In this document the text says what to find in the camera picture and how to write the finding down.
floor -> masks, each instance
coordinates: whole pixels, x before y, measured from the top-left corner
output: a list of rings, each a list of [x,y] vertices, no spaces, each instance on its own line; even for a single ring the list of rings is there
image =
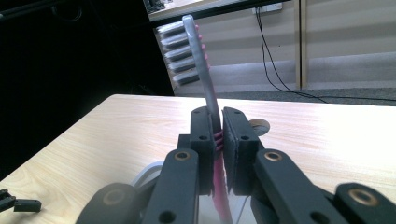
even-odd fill
[[[396,88],[361,88],[361,89],[336,89],[336,90],[310,90],[299,91],[314,96],[326,96],[322,100],[330,104],[348,105],[391,105],[396,106]],[[177,96],[183,97],[204,97],[203,93],[179,93]],[[218,98],[241,99],[241,100],[264,100],[264,101],[283,101],[283,102],[308,102],[322,103],[315,98],[307,98],[292,92],[283,91],[235,91],[219,92]],[[329,98],[335,97],[360,97],[387,100],[353,99],[353,98]]]
[[[295,61],[218,65],[210,68],[219,98],[321,103],[292,92],[296,90]],[[396,52],[315,58],[307,65],[306,90],[331,104],[396,105]],[[200,81],[174,85],[176,96],[203,97]]]

wooden table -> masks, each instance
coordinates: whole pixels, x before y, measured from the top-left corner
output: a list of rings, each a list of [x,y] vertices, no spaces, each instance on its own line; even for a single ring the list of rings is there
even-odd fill
[[[74,223],[103,186],[131,183],[163,161],[190,112],[204,99],[114,95],[0,182],[17,198],[38,199],[38,214],[0,213],[0,223]],[[396,202],[396,107],[219,100],[220,108],[266,119],[266,147],[283,150],[314,184],[333,192],[359,182]]]

black cable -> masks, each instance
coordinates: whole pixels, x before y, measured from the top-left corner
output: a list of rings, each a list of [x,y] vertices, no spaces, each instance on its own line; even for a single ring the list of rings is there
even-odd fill
[[[262,60],[263,60],[263,63],[264,63],[264,68],[265,68],[265,75],[267,76],[267,79],[268,79],[269,83],[270,83],[273,87],[275,87],[277,90],[279,90],[279,91],[295,93],[295,94],[297,94],[297,95],[300,95],[300,96],[303,96],[303,97],[307,97],[307,98],[315,98],[315,99],[320,100],[322,103],[327,104],[326,101],[320,99],[320,98],[317,97],[317,96],[314,96],[314,95],[311,95],[311,94],[308,94],[308,93],[304,93],[304,92],[292,91],[288,86],[286,86],[286,84],[282,81],[282,79],[281,79],[280,76],[279,76],[279,73],[278,73],[277,70],[276,70],[276,67],[275,67],[274,60],[273,60],[273,58],[272,58],[271,52],[270,52],[270,50],[268,49],[267,42],[265,41],[265,37],[264,37],[263,31],[262,31],[262,18],[260,17],[260,8],[259,8],[259,7],[256,7],[256,18],[257,18],[257,23],[259,24],[259,28],[260,28],[260,31],[261,31],[261,34],[262,34]],[[282,83],[282,85],[287,89],[287,91],[281,90],[279,87],[277,87],[276,85],[274,85],[274,83],[273,83],[273,82],[271,81],[271,79],[268,77],[267,66],[266,66],[266,64],[265,64],[265,50],[264,50],[264,45],[265,45],[265,47],[266,47],[266,49],[267,49],[267,51],[268,51],[268,55],[270,56],[270,60],[271,60],[272,66],[274,67],[274,71],[275,71],[275,73],[276,73],[276,76],[277,76],[277,78],[279,79],[279,81]]]
[[[282,81],[282,79],[280,78],[278,72],[276,71],[276,67],[275,67],[275,64],[274,64],[274,60],[272,59],[271,52],[270,52],[270,50],[268,49],[267,43],[266,43],[265,38],[264,38],[263,31],[262,31],[262,18],[260,17],[260,8],[259,8],[259,7],[256,7],[256,18],[257,18],[257,23],[259,24],[260,31],[261,31],[261,33],[262,33],[262,59],[263,59],[264,68],[265,68],[265,75],[267,76],[267,79],[268,79],[268,81],[271,83],[271,85],[272,85],[273,87],[275,87],[277,90],[283,91],[283,92],[295,93],[295,94],[297,94],[297,95],[300,95],[300,96],[303,96],[303,97],[306,97],[306,98],[315,98],[315,99],[320,100],[320,101],[323,102],[323,103],[328,103],[328,102],[322,100],[322,98],[333,98],[333,99],[357,99],[357,100],[372,100],[372,101],[389,101],[389,102],[396,102],[396,99],[372,98],[372,97],[351,97],[351,96],[327,96],[327,95],[324,95],[324,96],[314,96],[314,95],[311,95],[311,94],[308,94],[308,93],[304,93],[304,92],[292,91],[291,89],[289,89],[289,88],[285,85],[285,83],[284,83],[284,82]],[[267,51],[268,51],[268,55],[270,56],[271,63],[272,63],[272,66],[274,67],[274,70],[275,70],[275,72],[276,72],[277,78],[278,78],[279,81],[282,83],[282,85],[287,89],[287,91],[284,91],[284,90],[281,90],[280,88],[278,88],[276,85],[274,85],[274,83],[271,82],[270,78],[268,77],[267,67],[266,67],[266,64],[265,64],[265,51],[264,51],[263,45],[265,45],[265,47],[266,47],[266,49],[267,49]]]

black object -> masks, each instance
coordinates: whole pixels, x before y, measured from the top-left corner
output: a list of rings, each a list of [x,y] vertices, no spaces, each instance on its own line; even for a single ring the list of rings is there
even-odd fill
[[[143,224],[197,223],[198,154],[178,148],[166,156]]]
[[[138,205],[136,189],[131,185],[111,184],[93,195],[77,223],[133,223]]]
[[[228,189],[235,194],[250,195],[256,175],[253,163],[261,145],[242,111],[230,107],[223,110],[224,166]]]
[[[14,212],[39,212],[41,202],[39,200],[17,199],[8,193],[7,189],[0,190],[0,212],[14,207]]]
[[[396,205],[376,190],[348,183],[332,195],[313,185],[287,154],[265,149],[242,111],[225,107],[223,121],[229,188],[236,195],[251,196],[257,223],[396,223]],[[197,223],[198,195],[212,190],[215,142],[210,122],[205,106],[191,112],[191,134],[179,136],[158,180],[151,181],[149,190],[133,191],[135,202],[120,206],[122,217],[111,223]],[[104,223],[94,215],[106,209],[97,206],[104,195],[99,192],[81,213],[84,222],[79,218],[78,223]],[[103,211],[103,216],[116,214],[116,209],[111,215]]]

electrical outlet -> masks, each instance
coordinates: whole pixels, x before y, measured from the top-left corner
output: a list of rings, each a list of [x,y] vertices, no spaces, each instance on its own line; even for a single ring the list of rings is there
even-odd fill
[[[276,11],[282,9],[282,3],[276,3],[268,6],[260,7],[260,13],[267,12],[267,11]],[[251,9],[253,14],[256,14],[256,8]]]

